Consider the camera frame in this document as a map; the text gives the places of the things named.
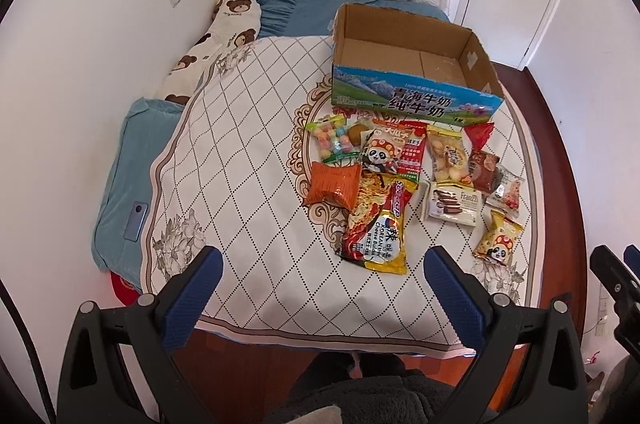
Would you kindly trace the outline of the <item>red spicy strip packet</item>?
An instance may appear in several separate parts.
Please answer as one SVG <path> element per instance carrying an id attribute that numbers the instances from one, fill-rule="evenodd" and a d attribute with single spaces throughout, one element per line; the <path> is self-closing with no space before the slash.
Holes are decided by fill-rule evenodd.
<path id="1" fill-rule="evenodd" d="M 419 182 L 427 142 L 427 124 L 415 120 L 391 122 L 380 120 L 379 118 L 375 118 L 373 123 L 380 126 L 397 126 L 410 130 L 411 134 L 402 148 L 397 163 L 397 173 L 402 178 Z"/>

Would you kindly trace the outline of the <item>white diamond pattern bedspread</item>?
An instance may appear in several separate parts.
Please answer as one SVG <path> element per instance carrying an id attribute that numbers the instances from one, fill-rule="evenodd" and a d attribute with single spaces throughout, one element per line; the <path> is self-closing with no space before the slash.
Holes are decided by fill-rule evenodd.
<path id="1" fill-rule="evenodd" d="M 416 193 L 405 211 L 407 273 L 364 269 L 337 256 L 344 212 L 304 202 L 317 156 L 305 126 L 331 110 L 331 59 L 329 37 L 268 37 L 210 69 L 150 169 L 142 290 L 160 292 L 211 245 L 224 272 L 198 319 L 202 330 L 246 344 L 461 356 L 423 257 L 440 245 L 489 292 L 539 304 L 544 201 L 532 134 L 504 100 L 487 147 L 524 180 L 523 233 L 510 265 L 473 255 L 488 217 L 474 228 L 441 222 L 423 213 Z"/>

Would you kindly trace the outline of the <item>Franzzi chocolate cookie pack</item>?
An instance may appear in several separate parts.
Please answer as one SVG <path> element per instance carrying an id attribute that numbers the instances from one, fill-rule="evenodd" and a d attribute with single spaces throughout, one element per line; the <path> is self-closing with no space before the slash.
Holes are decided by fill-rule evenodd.
<path id="1" fill-rule="evenodd" d="M 474 228 L 480 221 L 482 207 L 483 196 L 479 191 L 458 184 L 433 182 L 423 201 L 422 218 Z"/>

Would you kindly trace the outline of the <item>white oat cookie packet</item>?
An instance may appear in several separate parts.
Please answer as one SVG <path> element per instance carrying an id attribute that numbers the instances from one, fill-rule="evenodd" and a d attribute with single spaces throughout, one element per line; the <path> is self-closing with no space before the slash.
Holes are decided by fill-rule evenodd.
<path id="1" fill-rule="evenodd" d="M 521 188 L 525 184 L 525 179 L 510 172 L 503 165 L 498 164 L 494 188 L 487 197 L 488 205 L 502 210 L 510 218 L 518 218 L 520 214 Z"/>

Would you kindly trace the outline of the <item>colourful candy ball bag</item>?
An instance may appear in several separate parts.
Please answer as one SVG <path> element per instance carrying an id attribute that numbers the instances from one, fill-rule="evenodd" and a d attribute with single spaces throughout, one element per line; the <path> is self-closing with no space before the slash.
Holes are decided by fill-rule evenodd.
<path id="1" fill-rule="evenodd" d="M 356 158 L 358 147 L 347 133 L 347 118 L 344 114 L 330 114 L 305 125 L 307 132 L 317 141 L 319 158 L 323 164 L 332 164 Z"/>

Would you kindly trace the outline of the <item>small yellow panda snack bag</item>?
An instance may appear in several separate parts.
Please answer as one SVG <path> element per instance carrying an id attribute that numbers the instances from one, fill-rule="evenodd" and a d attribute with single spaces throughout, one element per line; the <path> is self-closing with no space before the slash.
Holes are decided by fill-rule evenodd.
<path id="1" fill-rule="evenodd" d="M 473 256 L 508 266 L 524 227 L 500 210 L 492 210 L 490 218 L 491 225 L 474 248 Z"/>

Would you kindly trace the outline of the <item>blue smartphone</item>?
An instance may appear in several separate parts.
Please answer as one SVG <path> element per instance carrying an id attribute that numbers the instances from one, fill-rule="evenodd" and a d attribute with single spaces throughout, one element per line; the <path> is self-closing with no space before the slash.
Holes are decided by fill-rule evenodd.
<path id="1" fill-rule="evenodd" d="M 124 231 L 125 240 L 130 242 L 139 240 L 148 208 L 149 205 L 146 203 L 134 202 L 132 204 Z"/>

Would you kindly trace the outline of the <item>orange puffed snack bag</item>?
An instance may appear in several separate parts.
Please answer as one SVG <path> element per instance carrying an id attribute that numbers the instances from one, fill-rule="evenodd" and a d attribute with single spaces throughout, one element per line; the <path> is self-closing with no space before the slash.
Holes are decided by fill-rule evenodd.
<path id="1" fill-rule="evenodd" d="M 328 202 L 344 210 L 352 210 L 357 201 L 360 175 L 360 164 L 329 166 L 313 162 L 304 204 Z"/>

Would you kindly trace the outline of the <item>blue bed sheet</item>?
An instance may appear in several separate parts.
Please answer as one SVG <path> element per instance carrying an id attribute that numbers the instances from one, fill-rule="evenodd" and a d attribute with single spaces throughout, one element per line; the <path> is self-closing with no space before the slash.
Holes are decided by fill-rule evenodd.
<path id="1" fill-rule="evenodd" d="M 337 9 L 348 0 L 257 0 L 262 8 L 259 35 L 324 35 Z M 167 146 L 186 100 L 140 98 L 129 108 L 120 129 L 118 148 L 107 175 L 91 240 L 91 253 L 102 270 L 113 271 L 140 292 L 142 251 L 124 239 L 134 202 L 152 200 L 150 168 Z"/>

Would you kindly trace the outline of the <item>red round object under bed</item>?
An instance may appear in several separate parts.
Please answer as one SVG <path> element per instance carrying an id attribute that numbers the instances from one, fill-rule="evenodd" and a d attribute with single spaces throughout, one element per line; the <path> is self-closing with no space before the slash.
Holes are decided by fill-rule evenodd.
<path id="1" fill-rule="evenodd" d="M 110 272 L 111 284 L 114 295 L 124 305 L 133 305 L 140 296 L 140 292 L 128 281 L 113 271 Z"/>

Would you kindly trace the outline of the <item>open cardboard milk box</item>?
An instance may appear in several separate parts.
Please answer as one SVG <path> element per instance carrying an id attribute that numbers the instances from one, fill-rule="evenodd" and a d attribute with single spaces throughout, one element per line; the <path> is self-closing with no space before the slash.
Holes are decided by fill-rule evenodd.
<path id="1" fill-rule="evenodd" d="M 333 25 L 332 104 L 454 126 L 500 109 L 497 73 L 469 28 L 393 8 L 345 4 Z"/>

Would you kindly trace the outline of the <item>bear print pillow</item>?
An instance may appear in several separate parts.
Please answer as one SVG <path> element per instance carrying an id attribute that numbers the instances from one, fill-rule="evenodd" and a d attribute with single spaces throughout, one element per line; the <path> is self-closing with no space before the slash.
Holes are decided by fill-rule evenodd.
<path id="1" fill-rule="evenodd" d="M 212 24 L 175 63 L 155 97 L 191 97 L 220 57 L 256 40 L 261 16 L 257 0 L 216 0 Z"/>

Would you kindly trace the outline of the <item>yellow biscuit snack bag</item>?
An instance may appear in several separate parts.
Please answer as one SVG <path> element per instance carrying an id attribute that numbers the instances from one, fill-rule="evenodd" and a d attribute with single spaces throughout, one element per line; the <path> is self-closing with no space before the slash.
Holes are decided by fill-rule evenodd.
<path id="1" fill-rule="evenodd" d="M 436 184 L 470 186 L 472 179 L 469 157 L 465 151 L 461 132 L 428 126 L 427 141 Z"/>

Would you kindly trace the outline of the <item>panda sunflower seed bag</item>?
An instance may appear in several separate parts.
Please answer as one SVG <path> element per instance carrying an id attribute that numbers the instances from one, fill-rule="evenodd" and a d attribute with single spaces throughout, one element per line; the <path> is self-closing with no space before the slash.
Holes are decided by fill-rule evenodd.
<path id="1" fill-rule="evenodd" d="M 372 130 L 361 151 L 361 164 L 371 173 L 398 173 L 402 150 L 412 130 L 397 126 L 378 126 Z"/>

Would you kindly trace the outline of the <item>dark fuzzy clothing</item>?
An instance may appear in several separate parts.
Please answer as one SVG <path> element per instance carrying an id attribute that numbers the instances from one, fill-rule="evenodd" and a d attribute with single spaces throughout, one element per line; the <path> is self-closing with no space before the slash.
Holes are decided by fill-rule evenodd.
<path id="1" fill-rule="evenodd" d="M 431 423 L 454 386 L 394 354 L 320 352 L 267 423 Z"/>

